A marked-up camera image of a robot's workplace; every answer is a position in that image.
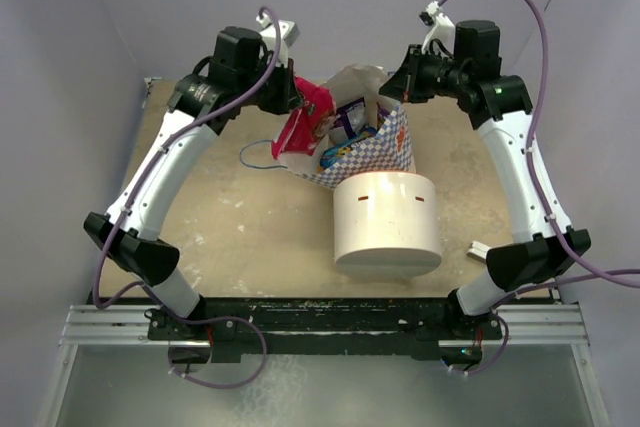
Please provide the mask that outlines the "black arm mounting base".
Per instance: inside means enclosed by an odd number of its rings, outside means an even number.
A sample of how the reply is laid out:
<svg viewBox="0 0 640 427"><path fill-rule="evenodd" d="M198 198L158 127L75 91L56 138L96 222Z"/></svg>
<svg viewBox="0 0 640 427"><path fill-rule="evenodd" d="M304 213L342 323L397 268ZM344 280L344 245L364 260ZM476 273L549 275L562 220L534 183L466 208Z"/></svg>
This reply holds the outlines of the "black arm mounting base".
<svg viewBox="0 0 640 427"><path fill-rule="evenodd" d="M148 335L200 361L245 355L406 356L458 365L481 361L481 344L502 337L492 314L466 317L446 298L208 298L190 325L149 308Z"/></svg>

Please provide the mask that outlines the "blue checkered paper bag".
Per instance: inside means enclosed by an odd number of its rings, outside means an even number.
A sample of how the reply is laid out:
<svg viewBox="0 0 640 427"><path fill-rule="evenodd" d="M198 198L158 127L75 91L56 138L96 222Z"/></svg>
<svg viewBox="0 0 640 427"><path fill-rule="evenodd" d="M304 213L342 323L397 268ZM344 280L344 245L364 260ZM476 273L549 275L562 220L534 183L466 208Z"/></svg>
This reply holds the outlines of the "blue checkered paper bag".
<svg viewBox="0 0 640 427"><path fill-rule="evenodd" d="M351 65L343 68L325 83L319 85L331 92L336 110L358 98L367 103L379 102L390 111L390 115L371 137L330 168L320 167L320 158L325 150L334 146L327 134L312 155L284 154L274 159L272 169L288 172L313 183L334 189L338 184L356 174L372 171L410 171L413 169L412 144L408 126L408 115L401 103L378 93L389 76L380 67Z"/></svg>

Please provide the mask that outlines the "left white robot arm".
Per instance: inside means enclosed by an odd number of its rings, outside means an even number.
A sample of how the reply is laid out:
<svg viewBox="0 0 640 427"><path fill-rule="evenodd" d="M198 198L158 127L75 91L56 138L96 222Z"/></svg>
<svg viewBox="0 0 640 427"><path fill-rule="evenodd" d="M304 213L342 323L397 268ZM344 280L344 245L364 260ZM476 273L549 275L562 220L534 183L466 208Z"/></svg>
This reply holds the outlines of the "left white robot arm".
<svg viewBox="0 0 640 427"><path fill-rule="evenodd" d="M211 55L176 83L152 146L129 184L103 214L83 228L101 250L136 278L136 285L173 312L184 339L202 334L206 304L178 268L178 248L160 233L171 205L200 156L243 107L286 115L301 105L289 49L299 35L292 21L265 21L260 31L227 27Z"/></svg>

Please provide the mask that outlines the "pink snack packet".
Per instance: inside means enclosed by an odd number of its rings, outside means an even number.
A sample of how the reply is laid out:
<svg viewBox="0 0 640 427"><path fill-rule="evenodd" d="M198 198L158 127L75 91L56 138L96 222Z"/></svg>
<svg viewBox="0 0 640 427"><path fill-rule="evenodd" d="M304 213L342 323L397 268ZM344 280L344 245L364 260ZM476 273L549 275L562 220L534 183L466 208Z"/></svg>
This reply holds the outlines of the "pink snack packet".
<svg viewBox="0 0 640 427"><path fill-rule="evenodd" d="M302 77L295 77L294 84L302 104L291 112L279 136L271 142L274 159L284 154L312 155L335 122L336 104L328 89Z"/></svg>

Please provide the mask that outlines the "blue fruit snack packet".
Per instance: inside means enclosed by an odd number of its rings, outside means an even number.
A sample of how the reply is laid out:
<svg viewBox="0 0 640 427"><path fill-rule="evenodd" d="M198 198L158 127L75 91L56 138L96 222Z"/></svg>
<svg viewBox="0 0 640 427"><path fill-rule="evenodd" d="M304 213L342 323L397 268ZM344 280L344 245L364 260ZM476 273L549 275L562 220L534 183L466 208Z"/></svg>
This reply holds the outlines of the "blue fruit snack packet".
<svg viewBox="0 0 640 427"><path fill-rule="evenodd" d="M330 147L322 154L320 158L320 167L323 170L330 168L343 157L348 155L359 144L371 137L374 137L376 134L377 130L373 127L364 127L355 137Z"/></svg>

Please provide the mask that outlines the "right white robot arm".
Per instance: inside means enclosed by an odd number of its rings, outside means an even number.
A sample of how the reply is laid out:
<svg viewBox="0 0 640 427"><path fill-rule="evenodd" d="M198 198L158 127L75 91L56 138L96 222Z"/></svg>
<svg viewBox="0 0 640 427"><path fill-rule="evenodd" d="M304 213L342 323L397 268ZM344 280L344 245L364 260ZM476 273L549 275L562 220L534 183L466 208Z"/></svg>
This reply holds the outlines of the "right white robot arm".
<svg viewBox="0 0 640 427"><path fill-rule="evenodd" d="M446 330L467 338L502 298L517 289L564 274L573 264L566 252L591 246L589 233L573 227L559 205L537 143L527 135L533 106L524 81L501 73L500 29L492 21L457 24L427 20L422 44L409 46L401 66L380 94L403 103L436 96L456 100L487 147L506 195L513 241L492 248L486 270L451 295Z"/></svg>

